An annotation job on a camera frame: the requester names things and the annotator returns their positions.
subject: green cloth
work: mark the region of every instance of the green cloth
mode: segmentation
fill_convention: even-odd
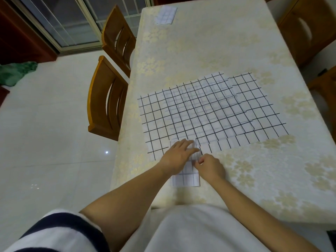
[[[36,62],[10,63],[0,65],[0,85],[12,87],[27,73],[35,71]]]

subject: sleeve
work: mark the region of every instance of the sleeve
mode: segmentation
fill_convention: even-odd
[[[53,210],[4,252],[109,252],[101,229],[79,213]]]

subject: floral tablecloth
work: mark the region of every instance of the floral tablecloth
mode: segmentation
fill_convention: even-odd
[[[264,0],[199,0],[174,4],[172,25],[156,25],[160,6],[142,10],[111,189],[149,162],[137,97],[212,72],[252,72],[282,113],[289,135],[215,153],[230,181],[281,220],[336,223],[336,146]],[[153,206],[209,203],[200,187],[166,183]]]

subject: person's right arm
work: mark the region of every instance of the person's right arm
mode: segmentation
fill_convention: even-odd
[[[199,175],[221,196],[230,213],[273,252],[317,252],[313,244],[266,212],[225,179],[219,160],[205,154],[195,163]]]

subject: chair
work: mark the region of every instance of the chair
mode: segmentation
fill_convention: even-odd
[[[336,17],[325,0],[292,0],[278,27],[298,67],[336,39]]]
[[[336,66],[308,83],[309,90],[317,91],[326,101],[329,107],[331,121],[331,136],[336,143]]]
[[[113,7],[106,20],[101,41],[103,50],[129,77],[131,74],[130,58],[136,39],[117,5]]]
[[[127,88],[123,77],[106,57],[100,56],[87,97],[90,133],[118,141]]]

